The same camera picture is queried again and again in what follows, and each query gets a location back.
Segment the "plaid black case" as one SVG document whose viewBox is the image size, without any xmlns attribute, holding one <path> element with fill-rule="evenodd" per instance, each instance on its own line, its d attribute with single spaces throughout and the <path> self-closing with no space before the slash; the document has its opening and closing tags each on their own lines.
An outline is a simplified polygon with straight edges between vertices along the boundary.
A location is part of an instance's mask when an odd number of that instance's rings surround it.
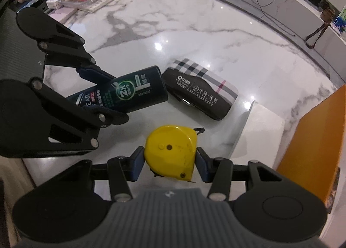
<svg viewBox="0 0 346 248">
<path fill-rule="evenodd" d="M 226 117 L 239 94 L 233 84 L 187 58 L 172 62 L 162 77 L 176 99 L 214 120 Z"/>
</svg>

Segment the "yellow tape measure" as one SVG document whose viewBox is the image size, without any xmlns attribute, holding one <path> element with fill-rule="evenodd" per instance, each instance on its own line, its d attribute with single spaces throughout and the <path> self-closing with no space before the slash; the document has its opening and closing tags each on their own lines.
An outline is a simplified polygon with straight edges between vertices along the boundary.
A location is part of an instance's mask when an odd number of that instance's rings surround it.
<svg viewBox="0 0 346 248">
<path fill-rule="evenodd" d="M 166 125 L 146 139 L 144 158 L 155 176 L 191 181 L 198 135 L 205 129 Z"/>
</svg>

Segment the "white rectangular box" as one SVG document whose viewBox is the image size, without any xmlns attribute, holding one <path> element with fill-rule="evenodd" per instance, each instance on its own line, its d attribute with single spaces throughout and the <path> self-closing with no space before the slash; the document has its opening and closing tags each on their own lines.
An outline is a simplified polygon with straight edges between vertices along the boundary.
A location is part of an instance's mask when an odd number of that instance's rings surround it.
<svg viewBox="0 0 346 248">
<path fill-rule="evenodd" d="M 234 164 L 259 161 L 272 168 L 284 132 L 285 120 L 258 102 L 252 102 L 230 154 Z"/>
</svg>

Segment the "orange cardboard box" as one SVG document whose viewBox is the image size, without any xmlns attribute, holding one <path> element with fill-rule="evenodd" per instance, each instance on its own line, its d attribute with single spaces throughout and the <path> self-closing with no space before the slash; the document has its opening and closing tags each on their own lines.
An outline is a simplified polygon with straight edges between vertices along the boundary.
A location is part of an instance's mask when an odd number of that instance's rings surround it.
<svg viewBox="0 0 346 248">
<path fill-rule="evenodd" d="M 277 172 L 327 203 L 345 163 L 345 86 L 299 121 Z"/>
</svg>

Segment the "dark shampoo bottle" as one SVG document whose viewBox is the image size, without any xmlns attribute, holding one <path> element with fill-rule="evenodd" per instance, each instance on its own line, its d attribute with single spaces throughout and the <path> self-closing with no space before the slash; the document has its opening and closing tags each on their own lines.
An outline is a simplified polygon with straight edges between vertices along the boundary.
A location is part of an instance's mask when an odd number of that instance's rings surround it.
<svg viewBox="0 0 346 248">
<path fill-rule="evenodd" d="M 80 107 L 99 106 L 131 113 L 168 100 L 168 92 L 158 66 L 151 66 L 92 86 L 67 97 Z"/>
</svg>

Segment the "pink flat case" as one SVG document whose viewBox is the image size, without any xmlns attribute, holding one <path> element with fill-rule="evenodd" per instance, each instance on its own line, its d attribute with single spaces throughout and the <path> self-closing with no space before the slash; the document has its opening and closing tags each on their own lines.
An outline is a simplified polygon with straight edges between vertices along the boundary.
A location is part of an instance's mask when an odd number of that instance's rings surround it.
<svg viewBox="0 0 346 248">
<path fill-rule="evenodd" d="M 64 24 L 76 12 L 76 8 L 62 7 L 60 9 L 53 10 L 51 13 L 49 13 L 49 16 L 59 23 Z"/>
</svg>

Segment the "small white box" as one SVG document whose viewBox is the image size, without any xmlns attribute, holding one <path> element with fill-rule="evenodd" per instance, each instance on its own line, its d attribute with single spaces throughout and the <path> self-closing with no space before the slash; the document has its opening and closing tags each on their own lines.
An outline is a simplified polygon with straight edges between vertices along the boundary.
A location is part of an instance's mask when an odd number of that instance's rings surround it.
<svg viewBox="0 0 346 248">
<path fill-rule="evenodd" d="M 56 9 L 56 10 L 60 9 L 63 6 L 61 0 L 47 0 L 46 4 L 47 4 L 48 8 Z"/>
</svg>

